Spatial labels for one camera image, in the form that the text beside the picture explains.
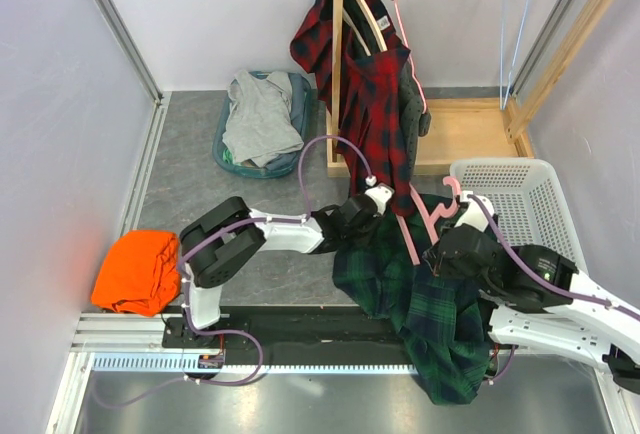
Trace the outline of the thick pink plastic hanger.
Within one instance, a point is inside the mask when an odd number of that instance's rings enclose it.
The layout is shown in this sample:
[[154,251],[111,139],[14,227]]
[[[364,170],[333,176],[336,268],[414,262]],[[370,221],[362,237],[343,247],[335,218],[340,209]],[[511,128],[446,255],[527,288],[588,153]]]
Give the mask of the thick pink plastic hanger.
[[[429,240],[432,244],[437,243],[439,240],[439,235],[436,230],[437,221],[441,218],[449,219],[458,212],[459,204],[457,198],[462,193],[459,181],[453,176],[445,176],[442,180],[442,184],[451,188],[453,199],[449,205],[445,205],[443,203],[437,204],[432,211],[428,210],[416,188],[412,184],[409,184],[411,199],[418,210],[418,214],[423,221]],[[411,237],[409,227],[403,217],[396,216],[396,220],[407,248],[409,259],[413,266],[417,266],[420,264],[420,258]]]

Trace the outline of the green plaid garment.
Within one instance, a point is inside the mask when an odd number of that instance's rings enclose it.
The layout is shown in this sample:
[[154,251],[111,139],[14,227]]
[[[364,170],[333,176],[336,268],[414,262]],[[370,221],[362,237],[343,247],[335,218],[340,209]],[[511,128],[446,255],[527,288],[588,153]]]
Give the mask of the green plaid garment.
[[393,326],[434,404],[476,398],[490,364],[478,289],[433,275],[426,262],[413,265],[393,213],[366,244],[338,249],[332,281],[367,316]]

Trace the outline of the red navy plaid skirt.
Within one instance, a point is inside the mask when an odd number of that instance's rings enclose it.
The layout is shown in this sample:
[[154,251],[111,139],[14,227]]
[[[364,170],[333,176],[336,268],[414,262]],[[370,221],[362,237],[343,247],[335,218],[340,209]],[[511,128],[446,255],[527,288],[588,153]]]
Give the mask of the red navy plaid skirt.
[[[342,25],[339,135],[358,146],[377,180],[389,185],[394,214],[415,211],[411,168],[400,125],[399,81],[410,50],[395,28],[382,30],[387,49],[366,56],[352,28]],[[333,0],[315,0],[290,43],[293,60],[315,76],[318,98],[331,106]]]

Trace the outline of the black dotted garment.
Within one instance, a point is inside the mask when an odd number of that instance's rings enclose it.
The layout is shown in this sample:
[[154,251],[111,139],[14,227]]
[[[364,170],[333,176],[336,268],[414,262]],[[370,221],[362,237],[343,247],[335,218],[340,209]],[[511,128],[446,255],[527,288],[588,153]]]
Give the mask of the black dotted garment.
[[418,141],[429,132],[431,113],[424,110],[420,90],[411,75],[411,65],[407,62],[399,78],[398,85],[400,127],[404,137],[409,173],[413,175],[418,152]]

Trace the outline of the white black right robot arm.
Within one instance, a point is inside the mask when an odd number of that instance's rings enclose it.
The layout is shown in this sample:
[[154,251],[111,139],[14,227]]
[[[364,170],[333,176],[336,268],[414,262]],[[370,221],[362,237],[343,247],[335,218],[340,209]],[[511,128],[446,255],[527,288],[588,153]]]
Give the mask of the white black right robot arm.
[[477,348],[490,339],[573,359],[639,391],[639,310],[608,292],[550,248],[511,246],[501,235],[463,224],[445,231],[423,255],[433,273],[468,280],[490,305],[458,322]]

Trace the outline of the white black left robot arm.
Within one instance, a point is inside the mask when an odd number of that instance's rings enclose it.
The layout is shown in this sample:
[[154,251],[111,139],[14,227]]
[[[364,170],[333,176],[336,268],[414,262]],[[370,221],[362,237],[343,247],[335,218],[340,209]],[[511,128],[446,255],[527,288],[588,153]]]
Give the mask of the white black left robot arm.
[[225,200],[179,234],[179,265],[186,274],[185,336],[208,347],[219,336],[222,287],[257,253],[332,253],[366,241],[385,214],[393,190],[367,189],[341,205],[309,214],[274,215],[251,209],[238,196]]

